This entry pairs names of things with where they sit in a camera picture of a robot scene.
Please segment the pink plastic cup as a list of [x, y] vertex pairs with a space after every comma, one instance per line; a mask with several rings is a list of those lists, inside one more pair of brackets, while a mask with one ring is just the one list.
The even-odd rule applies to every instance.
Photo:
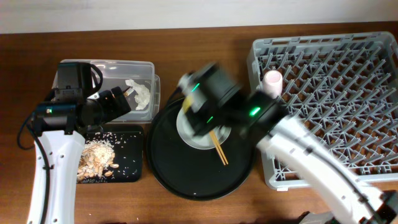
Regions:
[[283, 77], [282, 74], [277, 70], [270, 70], [265, 73], [262, 85], [263, 90], [271, 98], [275, 99], [282, 93], [283, 88]]

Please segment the yellow bowl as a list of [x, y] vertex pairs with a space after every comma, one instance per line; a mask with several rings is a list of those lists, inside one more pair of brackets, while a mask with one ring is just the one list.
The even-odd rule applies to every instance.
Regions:
[[192, 108], [192, 104], [193, 104], [193, 96], [192, 95], [186, 96], [182, 104], [182, 111], [184, 113], [187, 113], [187, 111]]

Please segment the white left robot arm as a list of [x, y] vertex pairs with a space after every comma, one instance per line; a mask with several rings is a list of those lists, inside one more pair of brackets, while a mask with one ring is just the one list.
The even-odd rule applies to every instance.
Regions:
[[58, 86], [28, 116], [35, 175], [28, 223], [73, 223], [78, 164], [87, 131], [131, 111], [120, 87], [101, 91], [103, 74], [87, 62], [62, 62]]

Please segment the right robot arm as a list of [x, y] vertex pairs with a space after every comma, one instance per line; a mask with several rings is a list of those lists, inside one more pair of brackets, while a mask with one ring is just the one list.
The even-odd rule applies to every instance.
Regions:
[[302, 223], [392, 223], [397, 218], [397, 191], [360, 180], [265, 93], [196, 89], [183, 94], [183, 110], [196, 135], [221, 125], [239, 128], [244, 138], [292, 167], [320, 194], [330, 211], [307, 213]]

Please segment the grey round plate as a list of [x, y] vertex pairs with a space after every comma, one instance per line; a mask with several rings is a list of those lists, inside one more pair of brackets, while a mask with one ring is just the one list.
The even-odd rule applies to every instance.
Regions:
[[[209, 150], [215, 148], [209, 134], [204, 136], [194, 136], [192, 127], [190, 126], [182, 109], [178, 112], [176, 121], [177, 132], [182, 140], [190, 147], [200, 150]], [[215, 136], [220, 144], [224, 143], [231, 133], [231, 128], [226, 126], [218, 126], [213, 129]]]

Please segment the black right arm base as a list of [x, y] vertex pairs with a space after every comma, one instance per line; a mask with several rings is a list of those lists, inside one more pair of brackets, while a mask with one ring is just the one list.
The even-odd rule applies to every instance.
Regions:
[[327, 224], [334, 221], [334, 216], [331, 212], [312, 213], [305, 212], [302, 214], [302, 219], [299, 224]]

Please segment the white tissue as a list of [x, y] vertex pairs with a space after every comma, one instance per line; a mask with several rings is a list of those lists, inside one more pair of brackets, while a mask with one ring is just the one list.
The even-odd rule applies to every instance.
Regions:
[[135, 110], [145, 109], [150, 102], [150, 90], [145, 85], [136, 83], [133, 79], [125, 80], [125, 83], [128, 88], [132, 88], [134, 90], [134, 101], [136, 102]]

